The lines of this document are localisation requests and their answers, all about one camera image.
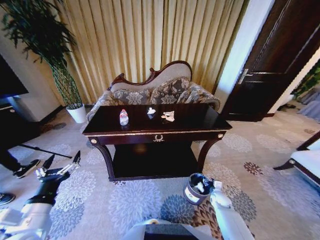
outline dark wooden table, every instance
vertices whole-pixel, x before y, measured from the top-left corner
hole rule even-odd
[[[151,117],[149,107],[156,110]],[[121,126],[122,109],[129,123]],[[174,111],[174,121],[161,116]],[[187,177],[201,173],[210,147],[231,129],[206,103],[101,106],[83,134],[102,153],[110,181]],[[206,140],[198,160],[192,141]],[[112,159],[106,145],[115,146]]]

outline table lower shelf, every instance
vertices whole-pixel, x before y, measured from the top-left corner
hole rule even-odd
[[[115,145],[110,181],[188,177],[198,162],[190,142]]]

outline door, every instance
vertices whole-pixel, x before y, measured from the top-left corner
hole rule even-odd
[[[319,26],[319,0],[275,0],[221,114],[262,120],[319,48]]]

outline curtain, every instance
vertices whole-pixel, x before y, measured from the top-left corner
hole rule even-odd
[[[59,17],[75,35],[68,59],[85,104],[93,104],[124,73],[148,78],[175,60],[212,91],[244,0],[66,0]]]

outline plastic bottle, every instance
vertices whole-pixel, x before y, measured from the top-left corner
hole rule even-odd
[[[120,112],[120,124],[122,126],[127,125],[129,122],[129,117],[128,117],[128,113],[126,112],[126,110],[122,109],[122,111]]]

